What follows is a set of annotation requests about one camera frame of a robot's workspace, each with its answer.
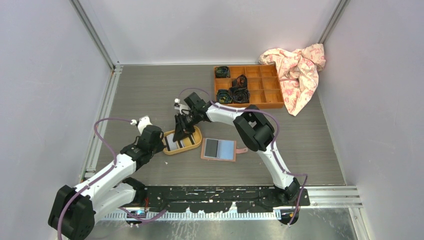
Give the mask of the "yellow oval card tray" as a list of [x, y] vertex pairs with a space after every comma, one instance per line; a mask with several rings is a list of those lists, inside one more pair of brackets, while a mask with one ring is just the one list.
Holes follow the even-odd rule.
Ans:
[[195, 148], [198, 148], [203, 141], [203, 136], [202, 136], [202, 133], [201, 133], [201, 130], [200, 130], [199, 127], [195, 126], [194, 128], [195, 128], [195, 132], [192, 133], [191, 135], [193, 135], [193, 137], [195, 138], [195, 145], [190, 145], [190, 142], [188, 141], [188, 139], [186, 137], [186, 138], [181, 140], [184, 144], [184, 147], [177, 149], [177, 150], [174, 150], [174, 151], [167, 151], [166, 143], [165, 143], [165, 137], [167, 135], [171, 134], [171, 133], [174, 133], [174, 130], [165, 132], [163, 134], [164, 135], [164, 137], [163, 137], [163, 144], [164, 144], [163, 152], [166, 155], [176, 155], [176, 154], [179, 154], [179, 153], [183, 153], [183, 152], [190, 151], [190, 150], [193, 150]]

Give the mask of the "black card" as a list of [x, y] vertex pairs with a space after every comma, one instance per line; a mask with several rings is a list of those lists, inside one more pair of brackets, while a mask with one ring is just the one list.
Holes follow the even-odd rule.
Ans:
[[219, 140], [207, 138], [204, 143], [203, 155], [206, 158], [217, 158], [218, 156]]

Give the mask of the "brown leather card holder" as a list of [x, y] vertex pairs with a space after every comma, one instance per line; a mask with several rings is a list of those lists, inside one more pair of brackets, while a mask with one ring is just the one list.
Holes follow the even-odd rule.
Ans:
[[215, 140], [219, 140], [217, 158], [205, 157], [204, 148], [205, 148], [206, 139], [210, 139], [210, 138], [204, 138], [202, 140], [200, 158], [203, 160], [235, 162], [237, 159], [237, 155], [244, 154], [249, 151], [247, 147], [237, 148], [237, 142], [235, 140], [215, 139]]

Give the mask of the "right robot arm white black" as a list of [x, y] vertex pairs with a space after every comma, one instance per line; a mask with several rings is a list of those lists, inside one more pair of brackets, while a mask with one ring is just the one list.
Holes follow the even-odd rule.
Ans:
[[279, 124], [272, 125], [272, 115], [256, 105], [231, 107], [215, 101], [205, 101], [192, 92], [184, 100], [176, 98], [173, 104], [178, 111], [175, 117], [174, 141], [193, 133], [200, 122], [223, 123], [235, 127], [242, 142], [259, 155], [277, 189], [277, 198], [283, 205], [291, 205], [304, 190], [296, 174], [289, 171], [276, 143]]

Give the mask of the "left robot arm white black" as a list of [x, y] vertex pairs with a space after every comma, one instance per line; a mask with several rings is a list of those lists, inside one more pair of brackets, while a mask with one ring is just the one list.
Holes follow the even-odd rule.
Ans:
[[93, 177], [57, 191], [48, 225], [57, 230], [58, 239], [84, 240], [95, 224], [115, 209], [130, 203], [138, 207], [146, 202], [146, 186], [131, 174], [164, 149], [164, 133], [152, 124], [139, 131], [135, 141]]

